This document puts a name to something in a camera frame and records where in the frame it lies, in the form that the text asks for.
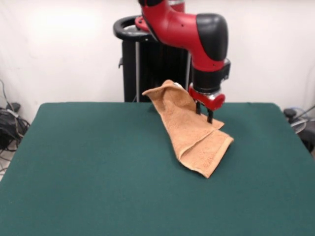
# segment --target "green tablecloth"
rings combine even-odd
[[[279,108],[215,116],[235,142],[205,179],[151,104],[43,105],[0,182],[0,235],[314,236],[315,164]]]

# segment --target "red robot arm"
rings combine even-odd
[[[225,66],[228,44],[227,23],[218,14],[186,14],[177,12],[168,0],[139,0],[142,15],[154,38],[169,46],[185,48],[192,58],[190,95],[209,111],[212,122],[214,110],[220,108],[225,96],[220,93],[221,82],[227,79]]]

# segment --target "towel fold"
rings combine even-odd
[[[196,114],[196,103],[181,86],[167,80],[161,87],[143,92],[148,96],[170,136],[176,158],[187,168],[209,178],[233,138],[220,131],[223,122],[207,122]]]

